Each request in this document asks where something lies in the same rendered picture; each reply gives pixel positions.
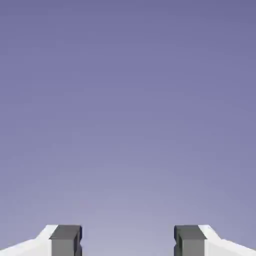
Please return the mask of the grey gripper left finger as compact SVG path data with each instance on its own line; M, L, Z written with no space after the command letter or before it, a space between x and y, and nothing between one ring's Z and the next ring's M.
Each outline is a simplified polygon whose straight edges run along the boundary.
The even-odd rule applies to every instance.
M83 256L81 225L48 224L34 238L0 250L0 256Z

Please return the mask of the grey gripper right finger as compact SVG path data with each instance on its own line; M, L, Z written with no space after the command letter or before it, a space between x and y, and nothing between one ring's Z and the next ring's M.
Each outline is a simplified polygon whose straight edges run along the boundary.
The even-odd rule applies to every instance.
M222 239L208 224L175 225L173 256L256 256L256 250Z

